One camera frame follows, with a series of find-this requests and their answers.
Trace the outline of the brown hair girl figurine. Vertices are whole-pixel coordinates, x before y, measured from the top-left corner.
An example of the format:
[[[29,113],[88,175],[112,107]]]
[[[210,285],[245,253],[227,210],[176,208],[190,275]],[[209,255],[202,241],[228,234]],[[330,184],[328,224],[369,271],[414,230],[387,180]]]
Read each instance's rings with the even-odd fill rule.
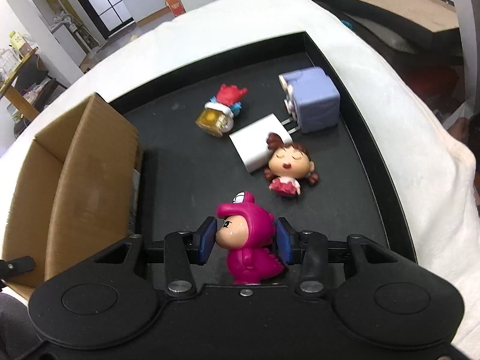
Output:
[[[276,133],[269,134],[267,144],[272,155],[264,176],[270,190],[283,197],[297,197],[302,192],[301,180],[310,186],[319,183],[315,163],[305,146],[298,142],[286,144]]]

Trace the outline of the brown cardboard box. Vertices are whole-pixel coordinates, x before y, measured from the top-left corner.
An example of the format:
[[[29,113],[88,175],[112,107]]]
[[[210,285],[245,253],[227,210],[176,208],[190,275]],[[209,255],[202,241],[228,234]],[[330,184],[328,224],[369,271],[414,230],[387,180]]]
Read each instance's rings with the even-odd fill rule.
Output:
[[[142,163],[137,129],[98,94],[44,127],[28,148],[1,257],[35,267],[7,287],[24,300],[55,275],[131,233]]]

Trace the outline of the white usb charger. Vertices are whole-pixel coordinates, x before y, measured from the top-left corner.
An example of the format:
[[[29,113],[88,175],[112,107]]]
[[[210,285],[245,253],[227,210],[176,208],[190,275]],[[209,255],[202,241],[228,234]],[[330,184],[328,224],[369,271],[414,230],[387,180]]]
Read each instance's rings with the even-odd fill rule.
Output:
[[[287,126],[293,122],[294,119],[291,117],[280,121],[275,114],[269,114],[229,135],[249,173],[264,167],[271,158],[272,151],[267,144],[270,133],[276,133],[286,144],[293,141],[291,134],[296,132],[297,125],[287,130]]]

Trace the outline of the yellow label bottle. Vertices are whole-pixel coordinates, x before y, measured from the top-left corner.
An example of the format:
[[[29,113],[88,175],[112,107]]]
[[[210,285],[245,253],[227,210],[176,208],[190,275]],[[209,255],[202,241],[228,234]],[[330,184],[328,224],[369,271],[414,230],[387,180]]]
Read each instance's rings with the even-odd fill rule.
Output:
[[[12,31],[9,34],[11,45],[22,55],[26,55],[29,52],[29,44],[25,41],[23,36],[16,31]]]

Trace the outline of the orange carton box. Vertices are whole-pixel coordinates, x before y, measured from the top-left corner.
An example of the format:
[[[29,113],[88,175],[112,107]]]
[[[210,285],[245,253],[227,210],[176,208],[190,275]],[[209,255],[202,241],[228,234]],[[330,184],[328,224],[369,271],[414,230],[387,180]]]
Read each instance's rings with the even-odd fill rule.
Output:
[[[174,16],[180,16],[185,13],[181,0],[165,0],[165,3]]]

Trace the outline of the red figure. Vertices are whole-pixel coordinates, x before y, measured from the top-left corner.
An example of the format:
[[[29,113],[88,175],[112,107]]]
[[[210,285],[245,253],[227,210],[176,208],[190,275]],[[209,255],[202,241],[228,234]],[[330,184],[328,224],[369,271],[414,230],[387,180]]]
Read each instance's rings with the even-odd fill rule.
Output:
[[[242,98],[247,93],[246,87],[222,84],[216,96],[204,104],[195,121],[196,125],[214,137],[229,133],[233,129],[234,119],[242,110]]]

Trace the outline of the black tray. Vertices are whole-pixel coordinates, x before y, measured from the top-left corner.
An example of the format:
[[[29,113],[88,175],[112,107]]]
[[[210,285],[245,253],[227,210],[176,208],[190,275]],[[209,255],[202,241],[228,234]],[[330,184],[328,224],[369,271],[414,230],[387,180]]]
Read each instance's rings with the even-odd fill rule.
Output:
[[[155,74],[112,106],[144,151],[137,229],[149,242],[195,230],[247,191],[296,230],[359,233],[416,257],[377,142],[306,33]]]

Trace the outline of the lavender cube plug adapter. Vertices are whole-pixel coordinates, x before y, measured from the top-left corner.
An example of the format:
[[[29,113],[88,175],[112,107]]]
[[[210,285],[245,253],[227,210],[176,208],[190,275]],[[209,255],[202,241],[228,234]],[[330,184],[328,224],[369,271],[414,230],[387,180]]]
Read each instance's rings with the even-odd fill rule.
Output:
[[[340,93],[321,67],[309,67],[278,76],[286,94],[287,112],[302,133],[315,133],[338,124]]]

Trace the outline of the pink dinosaur costume figurine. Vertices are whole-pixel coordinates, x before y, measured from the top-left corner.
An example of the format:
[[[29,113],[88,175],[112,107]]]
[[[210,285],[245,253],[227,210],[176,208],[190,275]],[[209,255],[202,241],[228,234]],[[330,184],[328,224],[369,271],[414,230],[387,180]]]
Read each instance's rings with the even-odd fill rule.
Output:
[[[281,275],[284,266],[270,251],[277,233],[274,216],[256,204],[252,193],[238,193],[231,203],[219,205],[216,216],[223,220],[216,244],[228,251],[226,263],[233,283],[261,284]]]

